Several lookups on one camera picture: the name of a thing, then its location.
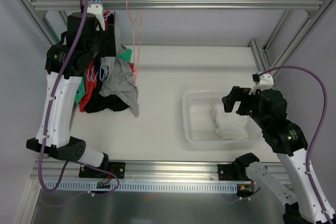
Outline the pink hanger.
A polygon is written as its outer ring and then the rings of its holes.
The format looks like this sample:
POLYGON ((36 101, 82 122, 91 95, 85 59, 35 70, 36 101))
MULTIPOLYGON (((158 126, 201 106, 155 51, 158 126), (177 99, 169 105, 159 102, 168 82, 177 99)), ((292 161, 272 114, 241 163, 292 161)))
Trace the pink hanger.
POLYGON ((133 60, 134 60, 134 80, 136 81, 137 75, 138 75, 138 66, 139 66, 141 42, 142 42, 143 11, 139 10, 137 14, 133 17, 131 14, 130 0, 125 0, 125 4, 126 4, 129 20, 132 25, 132 52, 133 52, 133 60), (135 38, 137 22, 139 22, 138 40, 136 40, 135 38))

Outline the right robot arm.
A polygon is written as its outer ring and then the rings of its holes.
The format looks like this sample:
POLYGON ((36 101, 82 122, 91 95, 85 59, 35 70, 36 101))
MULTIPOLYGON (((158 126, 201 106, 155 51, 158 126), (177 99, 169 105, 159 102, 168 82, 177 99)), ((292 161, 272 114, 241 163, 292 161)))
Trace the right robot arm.
POLYGON ((238 115, 248 115, 261 128, 263 138, 284 167, 293 190, 269 174, 252 153, 235 159, 231 167, 240 180, 250 179, 278 200, 284 209, 284 223, 335 223, 330 206, 318 182, 312 183, 313 170, 307 169, 308 143, 301 128, 287 118, 287 101, 280 91, 232 87, 222 98, 225 112, 239 102, 238 115))

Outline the grey tank top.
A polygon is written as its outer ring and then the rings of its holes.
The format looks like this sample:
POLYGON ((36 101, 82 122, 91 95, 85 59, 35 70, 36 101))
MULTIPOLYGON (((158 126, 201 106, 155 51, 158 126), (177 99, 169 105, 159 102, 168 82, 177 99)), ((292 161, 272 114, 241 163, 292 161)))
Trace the grey tank top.
POLYGON ((126 52, 127 48, 122 45, 120 39, 119 14, 116 11, 113 13, 115 22, 115 43, 117 56, 115 58, 112 72, 108 76, 107 83, 103 85, 102 95, 104 97, 111 94, 117 95, 124 103, 129 106, 133 115, 138 117, 140 114, 138 104, 139 91, 135 84, 134 73, 131 71, 129 64, 126 61, 120 59, 120 55, 126 52))

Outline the white tank top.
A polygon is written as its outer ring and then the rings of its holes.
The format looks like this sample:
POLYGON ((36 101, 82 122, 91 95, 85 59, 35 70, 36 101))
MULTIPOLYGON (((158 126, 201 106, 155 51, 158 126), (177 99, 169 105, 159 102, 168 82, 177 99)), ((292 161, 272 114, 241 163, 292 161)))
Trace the white tank top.
POLYGON ((245 129, 247 116, 226 113, 224 107, 217 103, 212 107, 212 118, 215 122, 215 133, 221 140, 245 140, 248 133, 245 129))

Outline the black tank top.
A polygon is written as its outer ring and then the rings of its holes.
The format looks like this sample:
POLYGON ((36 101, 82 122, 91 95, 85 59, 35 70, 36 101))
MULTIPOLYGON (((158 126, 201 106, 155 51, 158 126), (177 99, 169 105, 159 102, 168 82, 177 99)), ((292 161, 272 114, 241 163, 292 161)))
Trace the black tank top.
POLYGON ((129 108, 129 106, 124 103, 117 95, 111 94, 106 97, 102 95, 103 85, 107 83, 108 76, 112 72, 114 67, 115 57, 107 57, 104 53, 104 43, 102 55, 98 55, 94 58, 94 71, 97 74, 95 82, 87 80, 87 70, 85 75, 86 81, 86 94, 83 99, 80 101, 79 107, 81 112, 86 113, 96 113, 109 109, 111 111, 123 111, 129 108), (106 71, 106 76, 103 81, 99 78, 100 66, 104 67, 106 71))

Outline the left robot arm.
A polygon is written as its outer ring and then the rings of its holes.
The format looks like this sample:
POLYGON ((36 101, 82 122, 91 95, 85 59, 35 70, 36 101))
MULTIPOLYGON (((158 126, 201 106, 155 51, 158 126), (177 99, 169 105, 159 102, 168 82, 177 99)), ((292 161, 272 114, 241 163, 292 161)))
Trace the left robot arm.
POLYGON ((70 121, 77 89, 92 60, 106 45, 103 15, 87 13, 78 40, 75 39, 82 13, 67 18, 67 30, 61 41, 47 51, 47 95, 43 120, 36 137, 26 147, 60 161, 90 165, 97 177, 109 171, 108 155, 87 147, 84 140, 70 136, 70 121))

